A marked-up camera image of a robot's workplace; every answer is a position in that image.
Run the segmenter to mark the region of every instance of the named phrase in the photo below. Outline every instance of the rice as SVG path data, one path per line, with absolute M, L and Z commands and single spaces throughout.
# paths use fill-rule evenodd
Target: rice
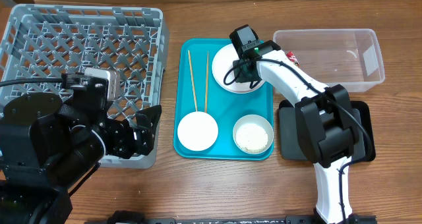
M 259 125 L 247 123 L 242 125 L 236 133 L 237 145 L 245 152 L 262 152 L 268 143 L 268 134 Z

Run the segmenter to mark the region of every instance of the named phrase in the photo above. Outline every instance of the clear plastic container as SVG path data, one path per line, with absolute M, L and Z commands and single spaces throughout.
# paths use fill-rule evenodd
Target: clear plastic container
M 279 30 L 276 42 L 300 68 L 328 86 L 366 92 L 385 80 L 377 36 L 371 29 Z

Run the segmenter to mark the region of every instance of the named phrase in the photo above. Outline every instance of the chopsticks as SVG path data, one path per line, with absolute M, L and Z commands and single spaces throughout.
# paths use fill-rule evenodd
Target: chopsticks
M 208 105 L 208 66 L 210 64 L 210 52 L 206 52 L 206 79 L 205 79 L 205 113 Z
M 193 101 L 195 102 L 195 111 L 198 111 L 198 105 L 196 104 L 196 93 L 195 93 L 195 83 L 193 82 L 193 71 L 192 71 L 192 59 L 191 59 L 191 51 L 187 51 L 187 55 L 189 56 L 189 67 L 191 69 L 191 82 L 192 82 L 192 91 L 193 91 Z
M 195 111 L 198 111 L 198 105 L 196 103 L 196 93 L 195 93 L 195 83 L 193 80 L 193 70 L 192 70 L 192 59 L 191 59 L 191 51 L 187 51 L 187 55 L 189 57 L 189 69 L 191 70 L 191 82 L 192 82 L 192 92 L 193 92 L 193 101 L 195 103 Z M 206 80 L 205 80 L 205 113 L 208 108 L 208 71 L 210 65 L 210 52 L 206 52 Z

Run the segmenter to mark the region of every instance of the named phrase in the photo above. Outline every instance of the gray plastic dish rack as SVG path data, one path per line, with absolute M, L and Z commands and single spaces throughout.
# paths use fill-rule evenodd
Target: gray plastic dish rack
M 115 69 L 121 77 L 121 97 L 107 112 L 108 117 L 127 119 L 135 125 L 136 111 L 160 102 L 168 44 L 169 31 L 159 9 L 17 5 L 0 45 L 0 74 L 5 81 L 59 78 L 62 72 L 84 72 L 86 67 Z M 69 99 L 72 91 L 60 85 L 2 87 L 0 113 L 8 102 L 23 94 L 51 92 L 63 101 Z M 126 160 L 106 155 L 102 166 L 149 168 L 156 160 L 157 141 L 150 155 Z

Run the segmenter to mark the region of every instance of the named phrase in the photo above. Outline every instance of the white bowl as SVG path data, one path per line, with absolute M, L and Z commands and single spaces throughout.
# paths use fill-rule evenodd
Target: white bowl
M 239 144 L 236 141 L 236 134 L 239 131 L 239 129 L 246 124 L 255 124 L 260 126 L 261 128 L 263 128 L 265 130 L 265 132 L 268 135 L 268 142 L 266 144 L 266 146 L 264 147 L 264 149 L 262 151 L 259 151 L 257 153 L 251 153 L 251 152 L 247 152 L 245 150 L 243 150 Z M 234 128 L 233 128 L 233 139 L 235 140 L 236 146 L 242 150 L 243 152 L 247 153 L 247 154 L 261 154 L 262 152 L 265 152 L 268 148 L 270 148 L 273 140 L 274 140 L 274 131 L 272 130 L 272 126 L 271 124 L 264 118 L 261 117 L 259 115 L 245 115 L 243 117 L 241 117 L 235 124 Z

